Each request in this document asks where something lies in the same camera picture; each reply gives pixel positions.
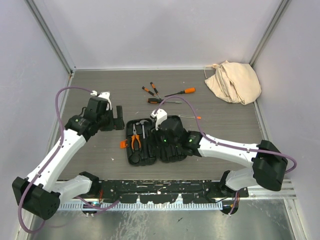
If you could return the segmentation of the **orange black pliers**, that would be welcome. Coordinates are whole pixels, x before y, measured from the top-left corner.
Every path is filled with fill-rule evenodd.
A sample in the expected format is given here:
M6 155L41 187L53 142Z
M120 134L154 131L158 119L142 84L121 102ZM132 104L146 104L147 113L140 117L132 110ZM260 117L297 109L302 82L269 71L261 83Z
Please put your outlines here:
M140 151L142 147L140 136L137 133L136 124L132 125L131 149L133 152Z

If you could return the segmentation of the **black handled claw hammer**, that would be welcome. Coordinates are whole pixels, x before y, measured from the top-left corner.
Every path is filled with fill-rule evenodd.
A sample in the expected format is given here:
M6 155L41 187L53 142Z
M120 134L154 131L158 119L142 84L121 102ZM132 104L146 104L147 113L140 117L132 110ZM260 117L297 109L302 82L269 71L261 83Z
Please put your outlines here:
M148 123L148 120L140 120L138 123L141 125L141 129L142 129L142 146L144 149L146 149L147 147L147 138L146 138L146 131L145 131L145 123Z

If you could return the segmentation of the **black plastic tool case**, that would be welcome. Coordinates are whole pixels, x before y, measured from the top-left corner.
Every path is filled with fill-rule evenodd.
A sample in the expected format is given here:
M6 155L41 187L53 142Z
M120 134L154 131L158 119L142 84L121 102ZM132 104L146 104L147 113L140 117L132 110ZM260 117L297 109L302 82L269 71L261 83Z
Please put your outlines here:
M143 148L143 133L142 126L139 121L147 120L144 124L147 146ZM131 148L131 137L133 135L133 124L135 124L137 134L141 142L141 149L133 152ZM190 132L187 131L187 139L183 145L185 155L177 154L173 148L161 147L154 136L155 121L151 118L134 119L127 122L125 126L125 140L121 142L120 147L126 150L128 163L132 166L149 166L153 165L157 160L163 163L180 162L191 156L193 151L189 148L188 137Z

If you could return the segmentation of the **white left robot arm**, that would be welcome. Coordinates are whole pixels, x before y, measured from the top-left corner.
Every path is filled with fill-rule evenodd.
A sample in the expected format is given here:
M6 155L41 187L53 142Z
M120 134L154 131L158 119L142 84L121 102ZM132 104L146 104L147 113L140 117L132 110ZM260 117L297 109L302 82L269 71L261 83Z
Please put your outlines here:
M12 188L16 202L26 211L43 220L50 219L59 206L85 194L95 198L101 192L97 176L86 171L75 178L58 184L57 179L76 152L98 131L123 130L122 106L113 115L110 92L101 92L89 99L83 115L75 115L65 125L63 136L43 161L27 175L17 177Z

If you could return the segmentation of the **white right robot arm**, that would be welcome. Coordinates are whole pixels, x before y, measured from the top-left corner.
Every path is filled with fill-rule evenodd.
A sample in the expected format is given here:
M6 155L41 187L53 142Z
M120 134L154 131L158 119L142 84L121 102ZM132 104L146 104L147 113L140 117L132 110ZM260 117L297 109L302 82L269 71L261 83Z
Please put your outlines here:
M282 188L288 160L270 141L246 144L201 131L187 131L175 116L156 120L152 134L159 146L173 147L183 156L211 157L242 165L240 170L223 173L218 188L225 197L233 197L240 189L252 186L274 192Z

